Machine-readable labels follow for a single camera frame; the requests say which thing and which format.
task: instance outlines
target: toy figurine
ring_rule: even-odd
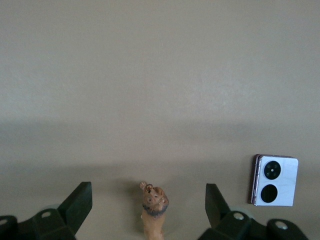
[[[165,222],[165,211],[169,200],[160,187],[154,187],[142,181],[140,188],[143,191],[141,218],[144,235],[147,240],[164,240],[162,226]]]

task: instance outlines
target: phone camera lens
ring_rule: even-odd
[[[281,172],[280,164],[277,161],[270,161],[264,168],[264,175],[267,179],[274,180],[279,177]]]

